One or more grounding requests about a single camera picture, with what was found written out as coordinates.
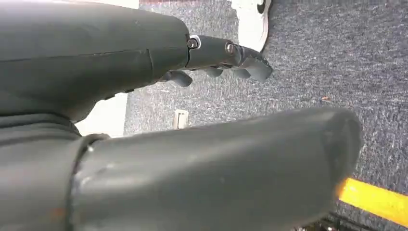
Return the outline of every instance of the prosthetic hand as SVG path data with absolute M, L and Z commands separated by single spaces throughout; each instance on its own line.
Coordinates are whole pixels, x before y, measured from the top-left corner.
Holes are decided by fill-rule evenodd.
M 72 122 L 115 93 L 187 86 L 183 70 L 272 69 L 171 16 L 47 0 L 0 10 L 0 230 L 288 230 L 323 216 L 355 167 L 361 126 L 344 109 L 81 137 Z
M 6 0 L 0 14 L 0 115 L 55 113 L 77 122 L 95 103 L 181 70 L 264 80 L 262 56 L 226 39 L 190 35 L 172 16 L 67 1 Z

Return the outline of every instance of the black prosthetic limb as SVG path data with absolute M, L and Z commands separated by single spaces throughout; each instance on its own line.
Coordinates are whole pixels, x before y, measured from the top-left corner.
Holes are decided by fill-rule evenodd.
M 355 167 L 361 126 L 345 109 L 81 137 L 73 122 L 116 93 L 272 68 L 172 16 L 57 0 L 0 10 L 0 230 L 286 230 L 324 215 Z
M 272 72 L 253 50 L 190 38 L 172 16 L 77 1 L 0 6 L 0 115 L 54 113 L 77 122 L 119 92 L 157 81 L 188 86 L 191 79 L 180 70 L 248 69 L 258 79 Z

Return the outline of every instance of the prosthetic arm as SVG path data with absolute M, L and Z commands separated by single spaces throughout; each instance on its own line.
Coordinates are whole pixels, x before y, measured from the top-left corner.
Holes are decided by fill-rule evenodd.
M 0 10 L 0 230 L 288 230 L 323 216 L 355 167 L 361 125 L 345 109 L 81 137 L 72 122 L 118 92 L 188 86 L 183 70 L 262 81 L 272 68 L 171 16 L 50 0 Z

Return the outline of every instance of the metal screw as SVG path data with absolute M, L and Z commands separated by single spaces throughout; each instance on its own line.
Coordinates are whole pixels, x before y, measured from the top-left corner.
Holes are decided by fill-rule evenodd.
M 191 38 L 191 39 L 189 39 L 189 40 L 187 41 L 187 46 L 188 46 L 190 49 L 197 48 L 197 47 L 198 47 L 198 42 L 197 42 L 197 40 L 195 40 L 194 38 Z
M 234 54 L 234 45 L 232 43 L 227 43 L 225 46 L 225 51 L 228 54 Z

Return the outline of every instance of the robotic finger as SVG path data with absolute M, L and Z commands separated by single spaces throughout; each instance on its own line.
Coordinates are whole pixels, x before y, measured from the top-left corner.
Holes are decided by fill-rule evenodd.
M 231 69 L 240 78 L 265 81 L 273 72 L 268 61 L 257 51 L 240 46 L 228 39 L 192 35 L 187 41 L 189 59 L 187 70 L 203 70 L 210 77 L 218 77 L 223 70 Z M 174 81 L 182 87 L 192 83 L 182 71 L 170 71 L 161 81 Z

